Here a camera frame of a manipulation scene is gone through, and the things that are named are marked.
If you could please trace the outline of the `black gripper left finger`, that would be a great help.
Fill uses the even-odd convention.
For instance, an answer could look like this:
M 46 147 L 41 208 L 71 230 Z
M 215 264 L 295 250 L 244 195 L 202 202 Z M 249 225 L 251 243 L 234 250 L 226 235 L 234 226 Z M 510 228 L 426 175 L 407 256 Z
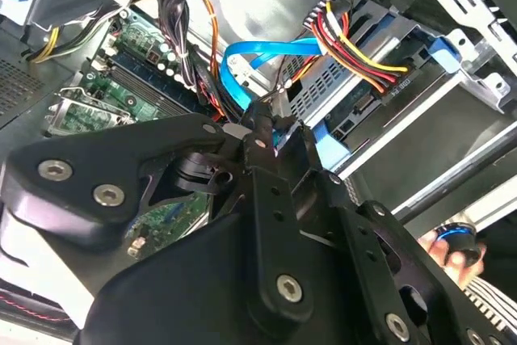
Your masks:
M 273 133 L 287 119 L 252 103 L 236 137 L 207 116 L 162 120 L 56 137 L 9 153 L 2 165 L 2 278 L 83 315 L 92 294 L 48 244 L 105 253 L 132 222 L 195 193 L 219 202 L 221 217 L 248 217 L 260 242 L 299 233 Z

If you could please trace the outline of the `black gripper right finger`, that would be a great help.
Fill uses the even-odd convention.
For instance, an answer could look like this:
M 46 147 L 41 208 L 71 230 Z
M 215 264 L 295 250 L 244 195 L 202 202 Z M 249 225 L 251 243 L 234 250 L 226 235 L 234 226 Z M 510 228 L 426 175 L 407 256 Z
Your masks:
M 415 340 L 409 326 L 424 329 L 433 344 L 511 343 L 510 305 L 498 290 L 474 280 L 461 290 L 391 212 L 376 201 L 354 204 L 343 181 L 322 167 L 310 128 L 296 124 L 280 149 L 280 170 L 292 185 L 296 218 L 308 234 L 328 240 L 352 256 L 364 274 L 359 284 L 375 303 L 401 305 L 385 314 L 392 335 Z M 470 224 L 433 230 L 459 251 L 470 267 L 480 248 Z

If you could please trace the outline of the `person's hand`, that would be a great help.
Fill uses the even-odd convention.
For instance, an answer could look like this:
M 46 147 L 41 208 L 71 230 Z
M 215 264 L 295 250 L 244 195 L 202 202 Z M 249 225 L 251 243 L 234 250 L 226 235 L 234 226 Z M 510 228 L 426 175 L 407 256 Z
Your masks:
M 479 260 L 470 267 L 466 266 L 464 254 L 459 251 L 450 253 L 448 243 L 439 240 L 435 231 L 421 236 L 418 243 L 461 290 L 465 290 L 484 271 L 486 246 L 482 243 L 478 245 L 481 251 Z

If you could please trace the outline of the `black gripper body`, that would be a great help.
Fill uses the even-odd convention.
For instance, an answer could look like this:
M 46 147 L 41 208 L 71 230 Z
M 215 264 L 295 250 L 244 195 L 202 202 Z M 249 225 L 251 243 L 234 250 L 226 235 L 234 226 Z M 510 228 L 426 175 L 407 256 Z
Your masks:
M 79 344 L 397 344 L 345 250 L 233 214 L 122 271 Z

